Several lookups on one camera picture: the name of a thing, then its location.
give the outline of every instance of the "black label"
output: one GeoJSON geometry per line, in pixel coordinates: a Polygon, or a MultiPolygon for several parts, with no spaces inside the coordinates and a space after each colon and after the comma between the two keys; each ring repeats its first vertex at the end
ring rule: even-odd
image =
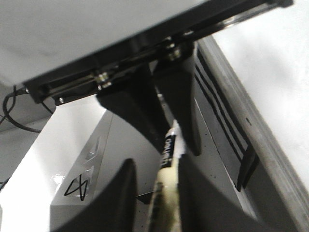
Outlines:
{"type": "Polygon", "coordinates": [[[168,137],[165,138],[165,145],[164,150],[162,152],[163,157],[160,169],[172,166],[175,140],[176,140],[175,135],[169,135],[168,137]]]}

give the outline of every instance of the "black stripe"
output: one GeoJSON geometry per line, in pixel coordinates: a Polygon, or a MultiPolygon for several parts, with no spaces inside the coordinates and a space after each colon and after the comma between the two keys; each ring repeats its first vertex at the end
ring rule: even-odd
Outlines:
{"type": "Polygon", "coordinates": [[[215,89],[216,89],[216,92],[218,93],[221,101],[223,102],[223,105],[225,106],[226,108],[226,111],[228,112],[230,118],[232,119],[235,127],[237,128],[237,130],[239,131],[239,133],[241,134],[241,136],[243,137],[243,139],[246,141],[246,143],[248,145],[250,145],[250,140],[248,139],[248,136],[247,134],[245,133],[245,131],[243,130],[242,126],[240,125],[240,123],[238,122],[230,104],[228,103],[225,95],[223,94],[222,90],[220,89],[217,81],[216,81],[216,78],[213,76],[211,70],[209,69],[208,65],[206,64],[205,62],[205,59],[200,51],[200,49],[197,50],[197,57],[199,59],[199,61],[201,62],[201,65],[205,71],[205,73],[207,74],[207,76],[209,77],[210,81],[213,83],[215,89]]]}
{"type": "Polygon", "coordinates": [[[239,149],[241,150],[241,152],[244,154],[245,153],[245,148],[242,146],[238,136],[236,135],[235,131],[234,131],[234,128],[232,127],[230,121],[228,120],[224,110],[223,110],[223,107],[221,106],[221,103],[217,97],[217,95],[215,94],[214,90],[212,89],[212,87],[210,86],[210,84],[206,81],[206,79],[204,78],[203,74],[201,73],[199,67],[196,65],[196,69],[197,69],[197,72],[201,78],[201,80],[204,82],[204,84],[206,85],[206,87],[208,88],[208,90],[210,91],[210,93],[213,95],[215,101],[217,102],[217,105],[218,105],[218,108],[219,108],[219,111],[221,113],[221,115],[223,116],[224,118],[224,121],[233,137],[233,139],[235,140],[237,146],[239,147],[239,149]]]}
{"type": "Polygon", "coordinates": [[[198,83],[198,85],[200,86],[200,88],[201,88],[201,90],[202,90],[202,92],[203,92],[205,98],[207,99],[207,101],[208,101],[209,104],[211,105],[212,110],[213,110],[213,112],[214,112],[214,114],[215,114],[215,116],[216,116],[218,122],[220,123],[220,125],[221,125],[221,127],[222,127],[222,130],[223,130],[223,132],[224,132],[224,134],[225,134],[225,136],[226,136],[226,138],[227,138],[229,144],[231,145],[231,147],[232,147],[234,153],[236,154],[237,159],[238,159],[239,161],[241,161],[241,158],[240,158],[240,156],[239,156],[239,154],[238,154],[238,151],[236,150],[236,148],[235,148],[233,142],[231,141],[230,137],[228,136],[228,133],[227,133],[225,127],[223,126],[222,120],[221,120],[221,118],[219,117],[218,112],[216,111],[216,107],[215,107],[215,105],[214,105],[214,102],[211,100],[211,98],[210,98],[210,97],[208,96],[208,94],[206,93],[206,91],[205,91],[204,87],[202,86],[200,80],[198,79],[197,75],[194,75],[194,77],[195,77],[195,79],[197,80],[197,83],[198,83]]]}

